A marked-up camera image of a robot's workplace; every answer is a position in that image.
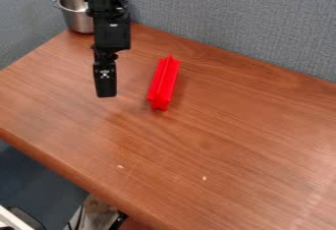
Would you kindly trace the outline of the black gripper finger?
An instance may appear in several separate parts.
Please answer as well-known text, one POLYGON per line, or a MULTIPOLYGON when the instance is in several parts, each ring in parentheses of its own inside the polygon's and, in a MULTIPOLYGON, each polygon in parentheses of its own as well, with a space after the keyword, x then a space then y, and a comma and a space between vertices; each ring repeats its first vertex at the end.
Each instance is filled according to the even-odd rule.
POLYGON ((117 58, 118 56, 113 55, 105 60, 97 59, 93 63, 93 79, 98 97, 114 97, 117 95, 117 58))

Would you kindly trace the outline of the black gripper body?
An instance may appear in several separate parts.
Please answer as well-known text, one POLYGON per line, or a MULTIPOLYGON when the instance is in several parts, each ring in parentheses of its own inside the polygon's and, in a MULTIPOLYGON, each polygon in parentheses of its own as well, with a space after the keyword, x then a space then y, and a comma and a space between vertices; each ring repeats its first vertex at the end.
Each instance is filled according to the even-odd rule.
POLYGON ((110 59, 130 48, 130 21, 128 11, 120 13, 93 13, 93 53, 97 59, 110 59))

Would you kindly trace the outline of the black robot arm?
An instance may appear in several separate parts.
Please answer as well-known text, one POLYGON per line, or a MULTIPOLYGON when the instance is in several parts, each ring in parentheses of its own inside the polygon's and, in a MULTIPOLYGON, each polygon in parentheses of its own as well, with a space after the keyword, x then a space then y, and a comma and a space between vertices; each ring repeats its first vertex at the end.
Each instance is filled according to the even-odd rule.
POLYGON ((84 0, 93 18, 93 79, 98 97, 117 95, 117 53, 130 48, 126 0, 84 0))

